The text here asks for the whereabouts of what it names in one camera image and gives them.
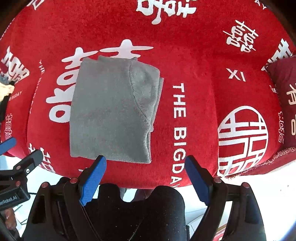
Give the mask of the grey fleece garment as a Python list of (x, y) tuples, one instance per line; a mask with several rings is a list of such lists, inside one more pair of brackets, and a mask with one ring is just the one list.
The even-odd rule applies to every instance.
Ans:
[(137, 58), (85, 58), (71, 102), (70, 155), (149, 164), (163, 83), (158, 68)]

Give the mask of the colourful clothes pile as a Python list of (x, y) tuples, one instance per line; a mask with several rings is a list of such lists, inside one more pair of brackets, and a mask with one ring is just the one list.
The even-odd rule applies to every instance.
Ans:
[(4, 121), (4, 116), (6, 114), (6, 109), (9, 101), (10, 95), (15, 89), (15, 82), (9, 81), (7, 77), (1, 76), (1, 112), (0, 121)]

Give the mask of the dark red printed pillow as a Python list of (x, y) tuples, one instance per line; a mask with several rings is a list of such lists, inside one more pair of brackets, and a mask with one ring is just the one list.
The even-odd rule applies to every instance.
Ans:
[(295, 56), (283, 58), (267, 66), (283, 112), (285, 148), (295, 147)]

